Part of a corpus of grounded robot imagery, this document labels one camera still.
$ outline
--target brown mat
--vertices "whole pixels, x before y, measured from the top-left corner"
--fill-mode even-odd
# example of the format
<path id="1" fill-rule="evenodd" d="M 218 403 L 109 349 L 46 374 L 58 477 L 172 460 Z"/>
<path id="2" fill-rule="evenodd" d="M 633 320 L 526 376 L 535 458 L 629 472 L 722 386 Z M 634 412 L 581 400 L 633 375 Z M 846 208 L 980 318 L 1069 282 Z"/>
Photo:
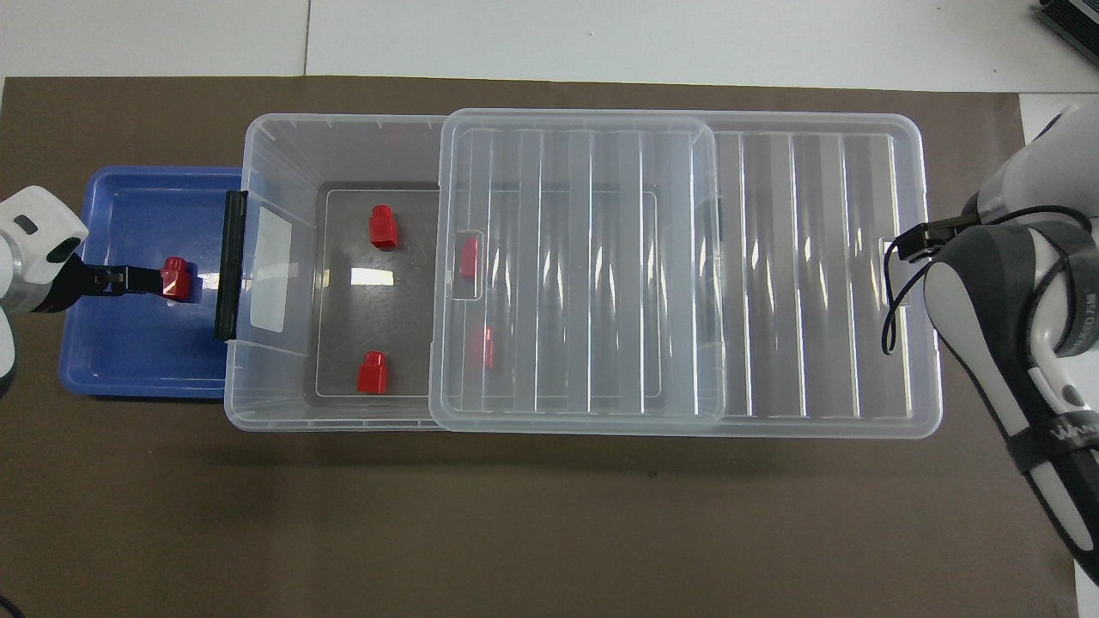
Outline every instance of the brown mat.
<path id="1" fill-rule="evenodd" d="M 269 111 L 888 111 L 937 216 L 1022 145 L 1014 95 L 378 78 L 9 78 L 0 197 L 112 164 L 240 165 Z M 15 320 L 0 591 L 29 616 L 1074 616 L 1068 552 L 953 358 L 920 441 L 247 434 L 78 397 Z"/>

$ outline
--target transparent lid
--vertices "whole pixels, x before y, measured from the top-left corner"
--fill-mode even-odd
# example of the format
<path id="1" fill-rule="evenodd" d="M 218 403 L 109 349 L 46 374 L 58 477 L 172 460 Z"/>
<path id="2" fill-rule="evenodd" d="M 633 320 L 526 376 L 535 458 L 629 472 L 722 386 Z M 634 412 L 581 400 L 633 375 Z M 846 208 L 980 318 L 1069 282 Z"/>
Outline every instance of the transparent lid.
<path id="1" fill-rule="evenodd" d="M 704 433 L 725 411 L 715 145 L 645 111 L 443 125 L 430 409 L 446 429 Z"/>

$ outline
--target blue tray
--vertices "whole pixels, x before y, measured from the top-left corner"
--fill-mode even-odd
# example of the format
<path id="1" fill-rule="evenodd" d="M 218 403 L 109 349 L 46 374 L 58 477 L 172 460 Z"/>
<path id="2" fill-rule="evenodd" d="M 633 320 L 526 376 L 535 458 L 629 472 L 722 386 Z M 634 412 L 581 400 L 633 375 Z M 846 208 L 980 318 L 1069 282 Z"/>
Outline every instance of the blue tray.
<path id="1" fill-rule="evenodd" d="M 104 167 L 88 180 L 80 218 L 86 264 L 198 267 L 191 301 L 155 295 L 85 297 L 65 317 L 59 373 L 80 395 L 221 398 L 225 343 L 213 336 L 229 167 Z"/>

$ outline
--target box handle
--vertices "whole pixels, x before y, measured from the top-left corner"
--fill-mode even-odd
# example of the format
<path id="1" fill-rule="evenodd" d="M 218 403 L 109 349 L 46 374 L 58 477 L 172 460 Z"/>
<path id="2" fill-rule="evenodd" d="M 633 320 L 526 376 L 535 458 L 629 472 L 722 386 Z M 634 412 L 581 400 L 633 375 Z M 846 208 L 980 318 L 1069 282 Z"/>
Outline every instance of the box handle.
<path id="1" fill-rule="evenodd" d="M 221 274 L 218 276 L 218 307 L 213 318 L 214 336 L 236 338 L 236 311 L 241 302 L 241 277 L 244 275 L 244 213 L 248 191 L 225 191 L 225 224 L 221 232 Z"/>

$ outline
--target plastic storage box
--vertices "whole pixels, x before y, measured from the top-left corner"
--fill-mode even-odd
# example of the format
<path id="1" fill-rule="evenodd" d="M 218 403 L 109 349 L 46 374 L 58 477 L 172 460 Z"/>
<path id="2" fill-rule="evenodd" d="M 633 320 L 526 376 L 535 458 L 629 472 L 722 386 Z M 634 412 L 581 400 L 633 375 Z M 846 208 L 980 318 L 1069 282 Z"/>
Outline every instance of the plastic storage box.
<path id="1" fill-rule="evenodd" d="M 877 349 L 885 243 L 926 216 L 901 117 L 276 114 L 242 188 L 244 429 L 918 438 L 941 418 L 919 295 Z M 393 252 L 369 245 L 376 203 Z M 386 395 L 355 390 L 369 350 Z"/>

